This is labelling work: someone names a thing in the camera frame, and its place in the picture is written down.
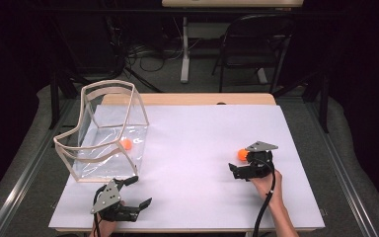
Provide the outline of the person's left hand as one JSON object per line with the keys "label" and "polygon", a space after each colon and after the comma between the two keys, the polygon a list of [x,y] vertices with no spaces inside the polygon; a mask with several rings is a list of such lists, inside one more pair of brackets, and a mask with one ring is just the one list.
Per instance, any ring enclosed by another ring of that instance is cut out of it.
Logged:
{"label": "person's left hand", "polygon": [[89,237],[111,237],[116,229],[116,223],[106,220],[98,220],[93,224]]}

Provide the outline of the metal floor rail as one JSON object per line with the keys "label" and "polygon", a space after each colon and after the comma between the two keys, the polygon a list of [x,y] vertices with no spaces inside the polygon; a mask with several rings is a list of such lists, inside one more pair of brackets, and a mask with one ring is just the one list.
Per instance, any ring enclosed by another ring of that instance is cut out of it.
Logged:
{"label": "metal floor rail", "polygon": [[346,171],[343,161],[331,140],[330,135],[328,133],[325,133],[321,127],[318,118],[318,110],[315,108],[313,103],[306,103],[305,106],[309,115],[312,117],[313,124],[317,128],[320,137],[323,139],[325,146],[329,152],[331,167],[337,176],[343,195],[363,237],[379,237],[368,215],[368,212],[366,211],[366,208],[364,207],[364,204],[358,195],[358,192],[354,187],[349,174]]}
{"label": "metal floor rail", "polygon": [[59,237],[48,226],[67,171],[52,138],[64,129],[74,100],[61,103],[60,119],[51,123],[50,105],[42,103],[32,127],[0,183],[0,237]]}

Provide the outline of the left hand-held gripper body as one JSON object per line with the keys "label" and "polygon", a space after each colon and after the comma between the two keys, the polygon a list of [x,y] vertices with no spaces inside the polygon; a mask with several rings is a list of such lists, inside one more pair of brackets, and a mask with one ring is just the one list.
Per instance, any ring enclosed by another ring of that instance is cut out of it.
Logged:
{"label": "left hand-held gripper body", "polygon": [[106,221],[135,222],[139,207],[126,206],[121,203],[119,190],[114,186],[114,179],[96,191],[91,214],[98,214]]}

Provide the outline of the clear plastic bag beige trim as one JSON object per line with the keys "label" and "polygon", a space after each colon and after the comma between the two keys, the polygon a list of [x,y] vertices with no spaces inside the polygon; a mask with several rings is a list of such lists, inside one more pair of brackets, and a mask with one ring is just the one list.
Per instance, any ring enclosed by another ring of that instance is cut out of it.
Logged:
{"label": "clear plastic bag beige trim", "polygon": [[[106,182],[139,174],[149,119],[135,86],[105,80],[81,90],[74,128],[53,138],[56,153],[77,182]],[[132,148],[119,143],[130,139]]]}

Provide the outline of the black folding chair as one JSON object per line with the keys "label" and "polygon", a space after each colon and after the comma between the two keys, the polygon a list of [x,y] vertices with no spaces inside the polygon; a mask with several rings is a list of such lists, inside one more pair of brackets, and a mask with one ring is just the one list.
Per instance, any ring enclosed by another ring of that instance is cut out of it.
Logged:
{"label": "black folding chair", "polygon": [[247,15],[233,21],[220,38],[219,55],[211,72],[220,68],[219,91],[223,88],[224,69],[273,68],[272,91],[286,42],[295,27],[288,15]]}

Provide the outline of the white-legged desk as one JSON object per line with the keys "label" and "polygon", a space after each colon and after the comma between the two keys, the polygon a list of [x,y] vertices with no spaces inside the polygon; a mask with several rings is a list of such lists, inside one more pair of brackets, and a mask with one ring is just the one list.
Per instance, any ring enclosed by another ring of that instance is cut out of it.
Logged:
{"label": "white-legged desk", "polygon": [[[162,0],[162,6],[174,10],[241,10],[243,8],[257,9],[287,9],[301,8],[304,0]],[[188,17],[183,17],[183,63],[181,82],[187,83],[190,79],[190,46],[189,39],[218,39],[225,31],[227,24],[195,23]]]}

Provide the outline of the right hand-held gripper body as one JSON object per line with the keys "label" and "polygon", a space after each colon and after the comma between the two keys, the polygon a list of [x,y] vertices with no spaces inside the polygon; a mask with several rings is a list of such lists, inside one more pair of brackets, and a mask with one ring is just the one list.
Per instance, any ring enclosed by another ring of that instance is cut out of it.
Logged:
{"label": "right hand-held gripper body", "polygon": [[256,141],[249,145],[246,150],[246,160],[249,163],[245,179],[264,178],[274,171],[272,162],[272,150],[277,149],[276,145],[262,141]]}

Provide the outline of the person's right hand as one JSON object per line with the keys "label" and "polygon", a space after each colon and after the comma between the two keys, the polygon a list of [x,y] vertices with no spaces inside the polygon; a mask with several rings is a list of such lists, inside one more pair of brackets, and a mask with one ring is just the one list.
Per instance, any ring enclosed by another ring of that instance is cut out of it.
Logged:
{"label": "person's right hand", "polygon": [[273,174],[269,174],[263,178],[253,178],[250,182],[256,188],[258,194],[265,200],[269,194],[271,194],[271,199],[269,201],[270,207],[282,206],[282,175],[275,170]]}

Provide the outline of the black stand post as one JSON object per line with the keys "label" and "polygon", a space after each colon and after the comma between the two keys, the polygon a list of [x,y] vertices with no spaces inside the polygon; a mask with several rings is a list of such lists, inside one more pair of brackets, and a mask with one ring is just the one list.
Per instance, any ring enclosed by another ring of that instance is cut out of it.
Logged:
{"label": "black stand post", "polygon": [[51,74],[50,80],[50,99],[51,99],[51,123],[49,128],[54,129],[59,121],[59,95],[58,82],[55,72]]}

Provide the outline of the white table cover sheet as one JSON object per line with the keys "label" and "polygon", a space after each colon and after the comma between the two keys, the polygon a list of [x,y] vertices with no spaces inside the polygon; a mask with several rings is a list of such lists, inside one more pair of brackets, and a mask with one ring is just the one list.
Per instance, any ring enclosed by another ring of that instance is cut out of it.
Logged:
{"label": "white table cover sheet", "polygon": [[132,206],[149,199],[120,232],[227,232],[273,229],[252,184],[234,178],[240,149],[275,145],[272,162],[283,175],[283,199],[296,229],[324,227],[321,212],[278,106],[148,106],[139,180],[120,191]]}

